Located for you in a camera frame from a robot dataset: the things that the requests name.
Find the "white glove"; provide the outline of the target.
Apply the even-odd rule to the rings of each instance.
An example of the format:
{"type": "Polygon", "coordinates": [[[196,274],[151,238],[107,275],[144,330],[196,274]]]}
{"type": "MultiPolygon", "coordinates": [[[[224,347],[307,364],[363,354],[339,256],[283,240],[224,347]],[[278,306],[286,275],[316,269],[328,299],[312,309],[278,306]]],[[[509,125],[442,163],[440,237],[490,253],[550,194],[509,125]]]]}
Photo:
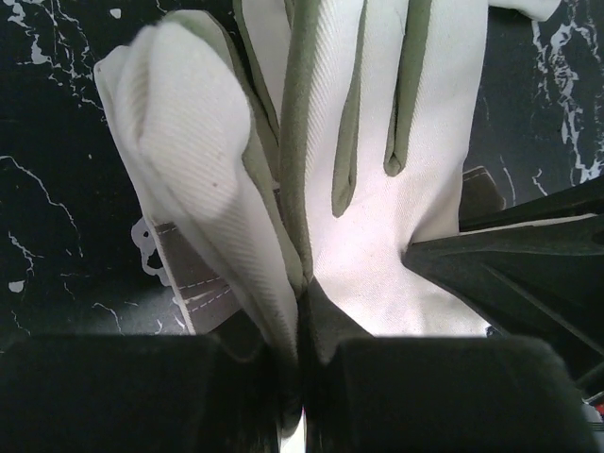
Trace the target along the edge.
{"type": "Polygon", "coordinates": [[[402,264],[459,231],[490,1],[237,1],[244,49],[183,9],[98,61],[109,130],[156,227],[297,364],[312,282],[377,336],[483,336],[402,264]]]}

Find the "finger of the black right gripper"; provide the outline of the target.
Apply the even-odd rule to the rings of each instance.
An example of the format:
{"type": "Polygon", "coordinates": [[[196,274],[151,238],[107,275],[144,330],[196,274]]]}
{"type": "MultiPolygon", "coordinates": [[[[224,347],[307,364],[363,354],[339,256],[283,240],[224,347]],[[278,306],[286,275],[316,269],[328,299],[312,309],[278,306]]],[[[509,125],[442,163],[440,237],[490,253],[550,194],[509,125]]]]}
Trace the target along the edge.
{"type": "Polygon", "coordinates": [[[603,375],[603,191],[571,188],[411,245],[407,268],[499,332],[540,338],[574,378],[603,375]]]}

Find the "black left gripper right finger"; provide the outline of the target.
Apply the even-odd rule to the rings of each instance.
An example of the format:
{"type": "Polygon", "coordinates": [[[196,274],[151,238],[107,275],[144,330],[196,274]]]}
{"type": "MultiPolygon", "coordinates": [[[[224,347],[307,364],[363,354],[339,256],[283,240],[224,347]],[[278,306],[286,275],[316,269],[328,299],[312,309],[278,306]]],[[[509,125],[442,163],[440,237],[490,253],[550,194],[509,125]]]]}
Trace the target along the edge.
{"type": "Polygon", "coordinates": [[[586,452],[561,358],[526,338],[369,335],[312,283],[301,301],[309,452],[586,452]]]}

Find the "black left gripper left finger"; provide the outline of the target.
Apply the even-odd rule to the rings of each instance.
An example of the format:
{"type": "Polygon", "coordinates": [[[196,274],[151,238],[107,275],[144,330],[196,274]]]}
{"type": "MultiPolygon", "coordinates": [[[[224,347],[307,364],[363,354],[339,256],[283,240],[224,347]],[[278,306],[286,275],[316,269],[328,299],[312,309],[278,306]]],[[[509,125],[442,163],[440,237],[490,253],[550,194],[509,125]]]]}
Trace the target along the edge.
{"type": "Polygon", "coordinates": [[[184,308],[192,335],[35,328],[1,310],[5,452],[276,452],[301,415],[229,292],[184,308]]]}

